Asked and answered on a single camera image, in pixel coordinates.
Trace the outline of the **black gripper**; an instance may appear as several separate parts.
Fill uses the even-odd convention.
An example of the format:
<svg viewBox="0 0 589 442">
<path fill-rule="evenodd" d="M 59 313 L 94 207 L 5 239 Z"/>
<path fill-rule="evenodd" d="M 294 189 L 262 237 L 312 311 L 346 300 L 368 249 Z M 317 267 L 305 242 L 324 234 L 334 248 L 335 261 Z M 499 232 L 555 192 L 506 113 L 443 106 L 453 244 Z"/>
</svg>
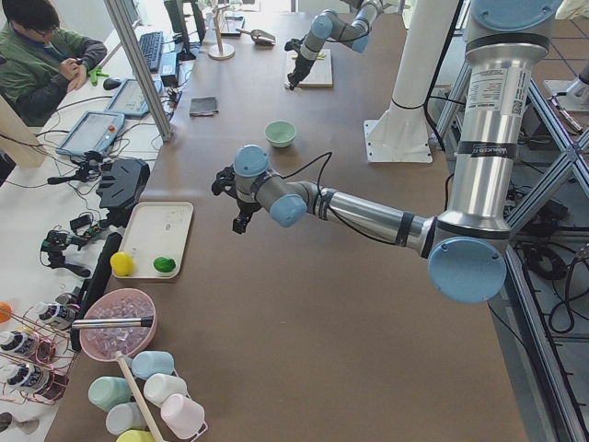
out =
<svg viewBox="0 0 589 442">
<path fill-rule="evenodd" d="M 299 54 L 295 59 L 293 75 L 295 79 L 305 79 L 313 67 L 313 61 Z"/>
<path fill-rule="evenodd" d="M 237 207 L 239 209 L 237 216 L 238 222 L 249 222 L 252 216 L 260 210 L 259 203 L 244 202 L 240 199 L 237 199 Z"/>
</svg>

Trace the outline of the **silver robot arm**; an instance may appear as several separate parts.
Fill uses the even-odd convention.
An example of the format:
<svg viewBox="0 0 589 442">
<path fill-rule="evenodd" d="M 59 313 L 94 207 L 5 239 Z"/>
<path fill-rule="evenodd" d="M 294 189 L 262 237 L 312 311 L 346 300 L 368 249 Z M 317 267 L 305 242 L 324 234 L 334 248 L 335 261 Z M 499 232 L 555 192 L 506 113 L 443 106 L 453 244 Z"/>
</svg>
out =
<svg viewBox="0 0 589 442">
<path fill-rule="evenodd" d="M 417 6 L 416 19 L 401 57 L 389 109 L 379 120 L 364 124 L 370 162 L 430 163 L 425 121 L 418 117 L 418 100 L 410 87 L 410 68 L 427 55 L 417 55 L 425 38 L 426 7 Z M 233 230 L 245 233 L 252 215 L 265 209 L 282 227 L 290 227 L 305 213 L 322 220 L 338 220 L 346 227 L 386 244 L 409 247 L 427 260 L 433 286 L 462 303 L 485 302 L 500 292 L 507 269 L 503 253 L 511 228 L 503 206 L 517 153 L 525 102 L 534 66 L 549 51 L 555 16 L 562 1 L 471 1 L 466 62 L 470 68 L 464 120 L 457 147 L 453 188 L 448 206 L 429 218 L 354 197 L 316 182 L 288 182 L 271 170 L 268 155 L 257 145 L 237 150 L 234 197 L 239 215 Z M 286 44 L 297 52 L 289 87 L 298 86 L 328 39 L 352 36 L 371 25 L 386 7 L 382 1 L 363 1 L 352 23 L 326 10 L 317 15 L 302 40 Z"/>
<path fill-rule="evenodd" d="M 296 53 L 294 70 L 287 75 L 290 89 L 297 87 L 311 72 L 326 41 L 344 44 L 355 52 L 363 52 L 369 41 L 369 34 L 375 21 L 387 9 L 400 12 L 404 1 L 345 1 L 355 11 L 352 22 L 344 21 L 333 9 L 325 9 L 316 15 L 308 33 L 302 39 L 291 39 L 285 43 L 287 52 Z"/>
</svg>

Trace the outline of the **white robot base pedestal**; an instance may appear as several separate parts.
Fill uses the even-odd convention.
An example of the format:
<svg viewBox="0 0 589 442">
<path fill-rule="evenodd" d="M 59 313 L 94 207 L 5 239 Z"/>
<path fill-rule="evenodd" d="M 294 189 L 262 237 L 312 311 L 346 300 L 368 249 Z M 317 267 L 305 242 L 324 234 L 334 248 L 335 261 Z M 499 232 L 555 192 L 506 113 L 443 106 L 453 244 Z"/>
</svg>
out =
<svg viewBox="0 0 589 442">
<path fill-rule="evenodd" d="M 419 1 L 408 35 L 388 110 L 364 122 L 367 160 L 371 163 L 430 163 L 426 100 L 435 82 L 445 41 L 456 27 L 458 0 Z"/>
</svg>

